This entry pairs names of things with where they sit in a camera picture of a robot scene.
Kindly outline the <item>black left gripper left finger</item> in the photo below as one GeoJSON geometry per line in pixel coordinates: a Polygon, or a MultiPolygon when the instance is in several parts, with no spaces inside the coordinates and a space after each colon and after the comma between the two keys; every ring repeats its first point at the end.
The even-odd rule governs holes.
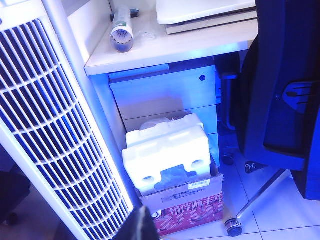
{"type": "Polygon", "coordinates": [[[146,206],[136,208],[128,218],[129,240],[146,240],[148,227],[148,209],[146,206]]]}

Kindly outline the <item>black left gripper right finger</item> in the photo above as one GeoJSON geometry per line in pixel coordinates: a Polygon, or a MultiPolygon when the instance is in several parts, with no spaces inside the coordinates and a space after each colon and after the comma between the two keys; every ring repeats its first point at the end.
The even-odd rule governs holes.
{"type": "Polygon", "coordinates": [[[156,226],[149,209],[143,206],[140,209],[140,239],[141,240],[158,240],[156,226]]]}

